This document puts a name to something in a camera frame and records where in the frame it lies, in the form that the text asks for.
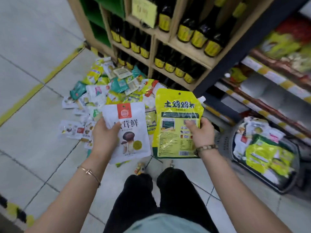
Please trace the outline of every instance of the bracelet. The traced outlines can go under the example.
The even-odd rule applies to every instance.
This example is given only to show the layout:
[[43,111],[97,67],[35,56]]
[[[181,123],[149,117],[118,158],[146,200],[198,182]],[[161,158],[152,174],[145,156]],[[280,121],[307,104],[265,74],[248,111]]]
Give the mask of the bracelet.
[[199,156],[199,152],[203,151],[203,150],[211,150],[211,149],[218,149],[218,145],[213,144],[213,145],[203,145],[199,148],[197,148],[194,151],[194,155]]
[[78,168],[81,168],[83,171],[85,171],[85,174],[93,176],[96,179],[96,181],[98,182],[98,188],[100,187],[100,185],[101,185],[100,181],[97,179],[97,177],[92,173],[92,171],[90,169],[87,170],[86,168],[84,168],[82,166],[79,166]]

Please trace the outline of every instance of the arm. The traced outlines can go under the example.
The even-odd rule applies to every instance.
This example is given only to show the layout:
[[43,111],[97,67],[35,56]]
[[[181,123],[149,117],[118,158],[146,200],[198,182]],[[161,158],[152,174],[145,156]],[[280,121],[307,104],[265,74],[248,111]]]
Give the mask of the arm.
[[[214,144],[214,127],[204,117],[201,129],[188,121],[196,147]],[[200,154],[216,191],[238,233],[291,233],[288,227],[238,178],[218,150]]]
[[[101,118],[93,130],[94,146],[90,156],[81,164],[101,181],[117,145],[120,123],[107,129]],[[78,168],[76,173],[26,233],[80,232],[98,188],[96,179]]]

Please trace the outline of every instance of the yellow price sign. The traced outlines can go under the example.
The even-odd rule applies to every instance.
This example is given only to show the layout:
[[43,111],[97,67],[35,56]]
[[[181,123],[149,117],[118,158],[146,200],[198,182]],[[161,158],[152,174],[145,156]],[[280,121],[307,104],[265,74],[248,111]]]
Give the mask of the yellow price sign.
[[132,15],[154,28],[157,6],[149,0],[132,0]]

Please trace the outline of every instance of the gold bangle bracelet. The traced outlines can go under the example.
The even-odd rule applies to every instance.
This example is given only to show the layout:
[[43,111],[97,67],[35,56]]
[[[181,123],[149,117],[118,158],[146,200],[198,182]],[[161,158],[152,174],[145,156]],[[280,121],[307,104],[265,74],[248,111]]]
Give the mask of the gold bangle bracelet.
[[96,181],[98,182],[98,188],[100,187],[100,185],[101,185],[100,181],[97,179],[97,177],[92,173],[92,171],[90,169],[86,169],[82,166],[79,166],[78,168],[81,168],[83,171],[85,171],[85,174],[93,176],[96,179]]

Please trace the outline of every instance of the hand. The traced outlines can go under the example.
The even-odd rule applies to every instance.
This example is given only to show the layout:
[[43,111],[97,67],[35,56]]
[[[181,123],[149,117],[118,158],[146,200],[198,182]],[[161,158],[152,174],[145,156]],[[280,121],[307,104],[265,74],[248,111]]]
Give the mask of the hand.
[[190,120],[186,121],[186,126],[193,135],[192,140],[196,148],[203,145],[213,145],[215,143],[214,126],[207,118],[201,118],[201,128],[198,128],[194,122]]
[[92,153],[99,156],[111,158],[111,155],[118,144],[118,132],[121,128],[121,123],[117,122],[111,129],[108,129],[103,117],[101,117],[92,132],[93,148]]

